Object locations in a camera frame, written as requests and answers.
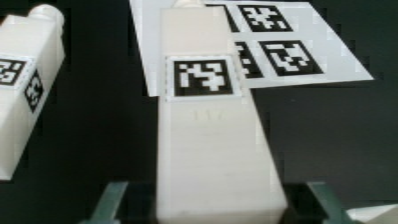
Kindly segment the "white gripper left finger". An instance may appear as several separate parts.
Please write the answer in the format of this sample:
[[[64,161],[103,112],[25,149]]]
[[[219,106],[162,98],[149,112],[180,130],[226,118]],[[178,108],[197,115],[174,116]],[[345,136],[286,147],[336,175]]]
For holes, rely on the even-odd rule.
[[[126,181],[110,182],[107,184],[91,218],[78,224],[121,224],[121,220],[116,218],[116,215],[126,188]]]

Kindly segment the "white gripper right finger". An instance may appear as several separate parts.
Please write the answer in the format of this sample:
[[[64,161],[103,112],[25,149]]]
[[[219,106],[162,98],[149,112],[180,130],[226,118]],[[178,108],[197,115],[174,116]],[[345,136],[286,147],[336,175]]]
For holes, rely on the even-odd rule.
[[[325,182],[308,182],[309,191],[325,213],[322,224],[357,224]]]

